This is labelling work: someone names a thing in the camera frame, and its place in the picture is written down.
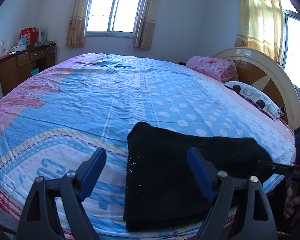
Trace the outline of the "right hand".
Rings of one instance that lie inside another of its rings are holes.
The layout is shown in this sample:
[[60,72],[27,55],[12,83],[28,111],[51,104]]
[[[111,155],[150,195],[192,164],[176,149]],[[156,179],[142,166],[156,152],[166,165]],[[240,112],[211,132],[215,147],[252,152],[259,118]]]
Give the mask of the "right hand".
[[290,218],[292,215],[296,215],[295,218],[300,217],[300,195],[293,197],[292,182],[290,180],[285,181],[287,187],[284,217]]

